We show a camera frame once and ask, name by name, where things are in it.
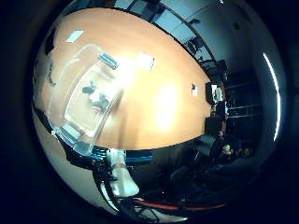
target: desk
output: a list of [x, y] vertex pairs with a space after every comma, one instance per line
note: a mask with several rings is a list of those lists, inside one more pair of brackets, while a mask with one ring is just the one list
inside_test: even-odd
[[[74, 43], [65, 42], [74, 30], [84, 33]], [[112, 108], [96, 145], [122, 149], [166, 147], [204, 132], [205, 118], [210, 114], [205, 96], [209, 79], [170, 35], [115, 9], [90, 8], [70, 14], [60, 23], [55, 36], [51, 52], [53, 82], [74, 54], [90, 43], [120, 62], [115, 71], [126, 80], [123, 95]], [[151, 71], [140, 66], [140, 52], [154, 57]], [[192, 84], [197, 87], [197, 96], [192, 94]], [[40, 94], [45, 110], [52, 89], [45, 81]], [[68, 99], [62, 95], [59, 101], [57, 104], [66, 105]], [[57, 111], [56, 118], [52, 118], [54, 124], [60, 125], [62, 113]]]

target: wooden table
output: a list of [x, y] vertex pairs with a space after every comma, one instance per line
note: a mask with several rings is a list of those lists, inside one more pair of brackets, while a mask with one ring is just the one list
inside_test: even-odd
[[[65, 40], [83, 30], [75, 43]], [[99, 45], [120, 62], [115, 70], [123, 80], [123, 95], [112, 108], [99, 147], [148, 149], [181, 143], [202, 134], [210, 105], [206, 102], [205, 72], [172, 36], [136, 16], [109, 8], [84, 9], [64, 18], [51, 52], [56, 82], [67, 62], [87, 44]], [[140, 66], [140, 52], [154, 58], [152, 70]], [[198, 89], [192, 94], [192, 84]], [[47, 111], [53, 87], [46, 81], [40, 94]], [[63, 96], [58, 105], [68, 103]], [[52, 118], [61, 124], [59, 114]]]

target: black chair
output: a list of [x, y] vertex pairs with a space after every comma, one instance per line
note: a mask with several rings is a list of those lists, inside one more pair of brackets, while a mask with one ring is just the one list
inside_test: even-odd
[[222, 130], [222, 119], [218, 116], [206, 118], [205, 133], [218, 137]]
[[225, 121], [225, 107], [226, 107], [226, 102], [225, 101], [220, 101], [216, 104], [216, 114], [221, 118], [221, 120]]
[[214, 99], [213, 99], [213, 91], [212, 91], [212, 83], [208, 82], [206, 83], [206, 101], [211, 104], [214, 105]]
[[186, 45], [188, 46], [188, 49], [190, 50], [190, 52], [195, 55], [197, 50], [199, 50], [201, 47], [203, 47], [205, 45], [204, 40], [197, 36], [191, 40], [189, 40]]

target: transparent plastic box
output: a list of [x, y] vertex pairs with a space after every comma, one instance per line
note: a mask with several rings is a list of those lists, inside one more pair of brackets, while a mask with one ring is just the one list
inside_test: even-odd
[[59, 76], [50, 97], [47, 114], [54, 131], [81, 155], [91, 154], [121, 91], [113, 73], [116, 68], [99, 59], [103, 54], [95, 44], [79, 50]]

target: chair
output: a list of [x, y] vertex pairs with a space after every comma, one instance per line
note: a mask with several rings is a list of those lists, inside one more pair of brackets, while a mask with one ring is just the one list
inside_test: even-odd
[[222, 119], [219, 117], [206, 118], [205, 133], [217, 137], [222, 130]]
[[206, 101], [210, 104], [210, 105], [214, 105], [214, 98], [213, 98], [213, 89], [212, 89], [212, 83], [208, 82], [206, 83]]
[[220, 101], [216, 104], [216, 114], [220, 116], [221, 120], [225, 121], [226, 115], [226, 102]]
[[197, 50], [199, 50], [201, 47], [203, 47], [205, 45], [204, 40], [197, 36], [193, 39], [190, 39], [186, 45], [188, 46], [188, 49], [190, 50], [190, 52], [195, 55]]

